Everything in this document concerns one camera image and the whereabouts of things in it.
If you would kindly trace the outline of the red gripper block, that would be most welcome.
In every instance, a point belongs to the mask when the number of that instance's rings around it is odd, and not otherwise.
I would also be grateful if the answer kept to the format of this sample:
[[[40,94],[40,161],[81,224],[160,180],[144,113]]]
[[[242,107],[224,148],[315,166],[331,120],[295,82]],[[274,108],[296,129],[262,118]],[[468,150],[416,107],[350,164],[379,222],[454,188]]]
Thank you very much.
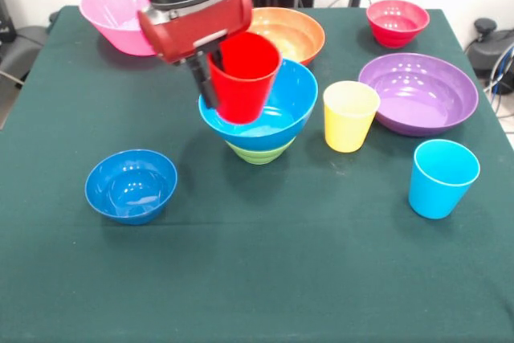
[[[137,12],[143,35],[155,54],[168,63],[186,59],[207,108],[218,107],[210,73],[195,54],[217,40],[246,31],[252,18],[252,0],[207,0],[197,5],[158,10],[148,6]],[[210,53],[211,67],[225,71],[222,51]]]

